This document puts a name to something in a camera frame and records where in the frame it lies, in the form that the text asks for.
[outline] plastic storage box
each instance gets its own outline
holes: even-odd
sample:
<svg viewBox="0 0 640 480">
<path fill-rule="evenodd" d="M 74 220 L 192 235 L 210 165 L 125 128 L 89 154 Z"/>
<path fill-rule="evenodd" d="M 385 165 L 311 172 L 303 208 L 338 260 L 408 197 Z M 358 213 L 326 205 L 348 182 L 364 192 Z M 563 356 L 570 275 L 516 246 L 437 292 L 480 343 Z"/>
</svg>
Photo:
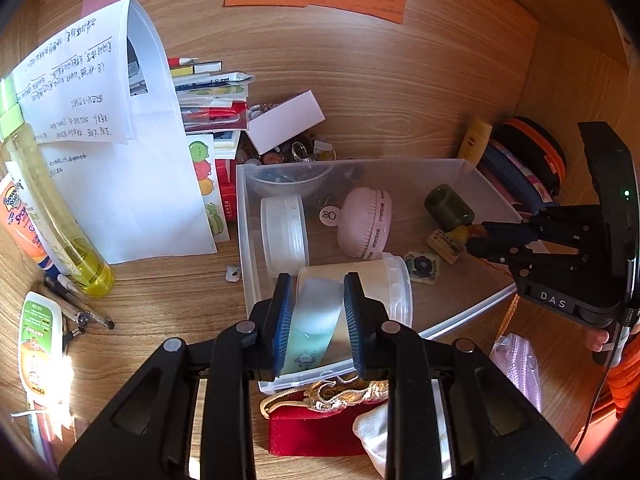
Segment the plastic storage box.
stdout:
<svg viewBox="0 0 640 480">
<path fill-rule="evenodd" d="M 363 261 L 346 256 L 338 248 L 336 229 L 319 219 L 324 206 L 341 207 L 347 193 L 359 186 L 391 196 L 392 220 L 385 253 L 404 256 L 409 250 L 427 251 L 426 238 L 437 225 L 424 209 L 424 199 L 440 184 L 449 184 L 465 200 L 476 214 L 475 223 L 520 222 L 509 203 L 465 160 L 391 158 L 238 166 L 238 229 L 247 312 L 257 301 L 270 298 L 275 285 L 262 244 L 263 198 L 292 194 L 302 197 L 309 263 L 321 266 Z M 412 319 L 412 328 L 425 338 L 451 330 L 514 291 L 508 274 L 470 254 L 462 254 L 452 266 L 443 262 L 440 269 L 435 285 L 411 283 L 413 312 L 394 316 Z M 353 370 L 350 354 L 350 348 L 335 348 L 332 340 L 320 367 L 282 375 L 273 383 L 261 383 L 260 389 L 273 393 L 347 373 Z"/>
</svg>

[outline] yellow liquid bottle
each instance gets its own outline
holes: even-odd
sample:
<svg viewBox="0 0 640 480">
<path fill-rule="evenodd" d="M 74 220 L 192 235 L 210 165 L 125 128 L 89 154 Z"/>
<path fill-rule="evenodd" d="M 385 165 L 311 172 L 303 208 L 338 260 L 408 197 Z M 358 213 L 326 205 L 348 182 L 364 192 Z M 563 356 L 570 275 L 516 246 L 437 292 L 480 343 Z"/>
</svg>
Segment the yellow liquid bottle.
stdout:
<svg viewBox="0 0 640 480">
<path fill-rule="evenodd" d="M 104 296 L 113 287 L 111 269 L 53 184 L 33 130 L 24 122 L 11 75 L 0 80 L 0 139 L 2 159 L 31 222 L 82 289 L 89 296 Z"/>
</svg>

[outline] black cable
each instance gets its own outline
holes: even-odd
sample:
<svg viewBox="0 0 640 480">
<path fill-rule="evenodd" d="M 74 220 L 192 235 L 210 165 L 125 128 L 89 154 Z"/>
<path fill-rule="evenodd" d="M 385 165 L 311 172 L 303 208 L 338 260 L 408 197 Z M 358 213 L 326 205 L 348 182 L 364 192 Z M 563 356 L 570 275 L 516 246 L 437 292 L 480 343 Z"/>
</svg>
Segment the black cable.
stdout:
<svg viewBox="0 0 640 480">
<path fill-rule="evenodd" d="M 598 398 L 600 397 L 600 393 L 602 388 L 604 387 L 604 383 L 607 380 L 607 375 L 609 374 L 609 370 L 611 370 L 611 363 L 613 362 L 613 357 L 616 354 L 616 349 L 618 348 L 618 344 L 620 343 L 620 337 L 622 336 L 623 327 L 621 326 L 618 330 L 618 335 L 613 343 L 613 349 L 610 351 L 609 358 L 607 359 L 607 363 L 605 364 L 604 373 L 602 374 L 602 379 L 600 380 L 600 386 L 598 386 L 598 390 L 596 391 L 595 396 L 593 397 L 593 402 L 591 403 L 591 407 L 587 413 L 587 420 L 584 423 L 584 428 L 582 428 L 582 435 L 580 436 L 580 440 L 578 440 L 578 444 L 574 447 L 574 453 L 578 453 L 578 449 L 580 449 L 580 444 L 584 440 L 584 437 L 587 436 L 587 430 L 589 429 L 589 424 L 591 423 L 591 417 L 593 416 L 593 410 L 596 407 L 596 403 L 598 402 Z"/>
</svg>

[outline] red velvet pouch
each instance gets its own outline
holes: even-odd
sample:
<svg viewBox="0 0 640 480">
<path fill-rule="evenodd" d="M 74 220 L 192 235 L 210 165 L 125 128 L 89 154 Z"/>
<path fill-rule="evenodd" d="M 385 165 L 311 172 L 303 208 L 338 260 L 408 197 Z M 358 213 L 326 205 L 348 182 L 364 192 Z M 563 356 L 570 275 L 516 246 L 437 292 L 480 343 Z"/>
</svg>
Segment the red velvet pouch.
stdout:
<svg viewBox="0 0 640 480">
<path fill-rule="evenodd" d="M 303 392 L 289 400 L 302 400 Z M 280 406 L 270 414 L 269 453 L 276 456 L 352 456 L 364 454 L 353 421 L 380 402 L 347 406 L 340 412 L 314 412 L 305 406 Z"/>
</svg>

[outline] black case with orange trim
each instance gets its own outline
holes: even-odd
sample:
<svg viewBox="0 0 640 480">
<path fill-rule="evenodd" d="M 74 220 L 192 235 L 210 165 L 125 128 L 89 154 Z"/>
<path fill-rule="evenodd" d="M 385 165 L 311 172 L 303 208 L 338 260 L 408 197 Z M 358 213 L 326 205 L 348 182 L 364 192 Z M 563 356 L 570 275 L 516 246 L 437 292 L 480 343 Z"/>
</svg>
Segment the black case with orange trim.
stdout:
<svg viewBox="0 0 640 480">
<path fill-rule="evenodd" d="M 558 194 L 566 175 L 566 158 L 548 131 L 519 116 L 496 126 L 492 137 L 529 168 L 551 195 Z"/>
</svg>

